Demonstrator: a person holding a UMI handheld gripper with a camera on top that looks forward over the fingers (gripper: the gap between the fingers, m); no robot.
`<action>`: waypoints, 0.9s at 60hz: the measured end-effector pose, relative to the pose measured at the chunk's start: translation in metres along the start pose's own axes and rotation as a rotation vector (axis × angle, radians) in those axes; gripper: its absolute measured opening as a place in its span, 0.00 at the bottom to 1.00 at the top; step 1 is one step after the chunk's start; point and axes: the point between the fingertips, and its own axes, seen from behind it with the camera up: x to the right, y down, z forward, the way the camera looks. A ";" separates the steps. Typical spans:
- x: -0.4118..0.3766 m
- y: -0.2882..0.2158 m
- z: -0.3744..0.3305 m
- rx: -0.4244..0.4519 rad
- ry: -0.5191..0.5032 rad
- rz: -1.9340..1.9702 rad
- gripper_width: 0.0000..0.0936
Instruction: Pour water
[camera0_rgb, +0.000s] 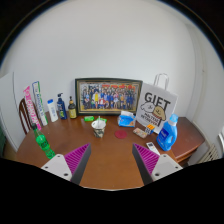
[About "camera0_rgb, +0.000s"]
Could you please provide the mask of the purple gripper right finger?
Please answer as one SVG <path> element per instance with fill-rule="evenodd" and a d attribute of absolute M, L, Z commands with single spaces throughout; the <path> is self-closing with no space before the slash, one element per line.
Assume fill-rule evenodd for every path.
<path fill-rule="evenodd" d="M 145 185 L 182 169 L 169 155 L 158 155 L 150 149 L 136 143 L 133 144 L 132 154 Z"/>

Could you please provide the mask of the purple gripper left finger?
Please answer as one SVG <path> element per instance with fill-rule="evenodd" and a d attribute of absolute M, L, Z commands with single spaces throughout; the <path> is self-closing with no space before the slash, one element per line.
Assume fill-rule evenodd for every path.
<path fill-rule="evenodd" d="M 91 144 L 87 143 L 66 155 L 56 154 L 42 169 L 79 185 L 90 155 Z"/>

